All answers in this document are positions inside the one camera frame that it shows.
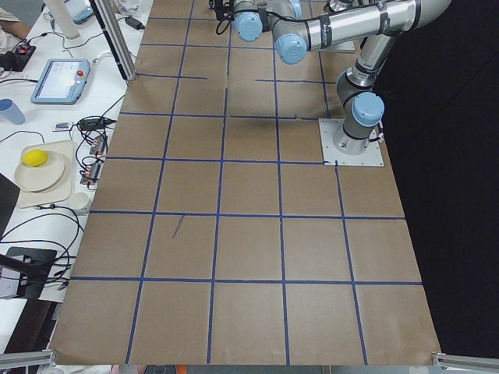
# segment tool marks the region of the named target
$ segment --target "grid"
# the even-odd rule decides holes
[[[389,163],[321,160],[317,118],[341,115],[332,76],[355,56],[283,66],[268,36],[215,39],[204,3],[151,10],[58,361],[429,363],[438,342]]]

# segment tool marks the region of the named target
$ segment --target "white table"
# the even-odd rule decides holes
[[[144,25],[147,22],[150,7],[152,6],[153,0],[144,0],[144,9],[141,15],[136,18],[140,20]],[[119,25],[122,29],[123,36],[129,47],[129,50],[133,55],[136,55],[140,41],[142,40],[143,31],[134,30],[130,26],[127,26],[125,22],[119,21]],[[72,47],[74,45],[82,44],[89,37],[92,37],[101,32],[101,28],[96,20],[96,18],[90,17],[88,21],[84,24],[79,25],[78,29],[80,31],[80,38],[74,41],[66,41],[66,47]],[[48,20],[44,18],[43,13],[38,18],[32,28],[28,39],[36,37],[44,32],[51,31],[51,26]],[[26,79],[39,79],[45,63],[50,58],[71,58],[68,51],[63,51],[62,49],[62,38],[56,35],[49,34],[46,37],[39,37],[33,39],[32,45],[37,47],[34,52],[33,57],[28,62],[26,68],[22,72],[14,72],[9,78],[26,78]],[[33,93],[35,84],[34,83],[3,83],[0,85],[0,97],[11,98],[19,106],[21,111],[26,117],[26,122],[22,125],[12,125],[7,122],[4,118],[0,118],[0,139],[5,138],[13,132],[26,130],[26,131],[36,131],[41,132],[45,138],[46,143],[67,140],[69,139],[68,132],[52,132],[52,127],[57,122],[78,122],[83,117],[90,115],[102,115],[116,100],[118,100],[126,91],[126,82],[122,79],[119,74],[118,68],[115,64],[113,57],[107,57],[101,59],[96,65],[92,64],[94,60],[101,52],[107,51],[109,49],[108,44],[105,40],[104,35],[94,38],[89,41],[88,44],[80,48],[71,49],[71,53],[74,58],[86,58],[91,63],[91,71],[87,85],[83,91],[81,98],[74,105],[36,105],[30,102],[30,96]],[[121,107],[121,102],[117,103],[107,114],[109,118],[117,119],[119,109]],[[76,129],[73,130],[73,138],[75,140],[75,146],[81,141],[80,134]],[[37,134],[27,134],[20,133],[14,135],[12,138],[0,143],[0,172],[11,181],[13,181],[14,171],[19,163],[21,150],[26,146],[40,144],[41,137]],[[81,157],[88,154],[89,146],[86,144],[82,146],[80,152]],[[73,160],[74,165],[74,181],[73,181],[73,191],[74,192],[85,192],[93,198],[94,192],[87,189],[85,185],[80,184],[80,175],[78,174],[79,167],[75,160]],[[62,201],[58,205],[68,206],[68,201]],[[9,222],[9,226],[6,228],[7,232],[10,228],[15,225],[24,222],[37,215],[57,212],[67,214],[70,212],[63,210],[35,210],[34,208],[19,209],[16,208],[12,218]],[[80,221],[83,226],[87,222],[86,216],[80,216]],[[43,217],[39,220],[29,223],[23,228],[14,231],[5,240],[15,241],[15,240],[27,240],[27,239],[44,239],[61,242],[64,245],[68,245],[76,232],[76,225],[74,222],[58,216]],[[78,252],[80,246],[81,234],[79,235],[77,241],[70,249],[70,254],[75,256]],[[5,254],[9,247],[13,245],[0,244],[0,253]],[[59,248],[55,248],[54,245],[49,245],[46,243],[26,243],[20,244],[19,246],[33,247],[33,248],[46,248],[46,249],[57,249],[58,254],[62,253]],[[51,271],[53,273],[57,272],[61,268],[54,267]],[[65,277],[70,275],[70,271],[66,273]],[[50,300],[55,302],[62,302],[64,300],[65,290],[59,291],[57,286],[46,286],[41,294],[40,299]],[[10,336],[19,320],[20,313],[26,300],[22,299],[11,299],[11,300],[0,300],[0,353],[5,351],[5,347],[9,342]]]

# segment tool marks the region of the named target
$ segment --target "blue cup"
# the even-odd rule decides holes
[[[12,122],[14,125],[21,125],[24,123],[24,114],[19,107],[10,99],[0,100],[0,115]]]

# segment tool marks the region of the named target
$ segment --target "white mounting plate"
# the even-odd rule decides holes
[[[356,46],[353,41],[344,41],[343,43],[333,44],[324,49],[313,49],[315,52],[339,52],[339,53],[353,53],[356,51]]]
[[[319,119],[320,141],[322,142],[322,155],[324,165],[335,166],[384,166],[381,156],[380,144],[378,142],[369,143],[366,150],[358,156],[350,156],[340,152],[333,144],[333,134],[336,129],[343,126],[344,119]],[[373,130],[371,138],[375,138],[376,131]]]

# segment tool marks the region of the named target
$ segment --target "person's arm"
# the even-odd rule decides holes
[[[6,32],[19,39],[26,39],[30,28],[20,21],[5,21],[0,19],[0,27]]]

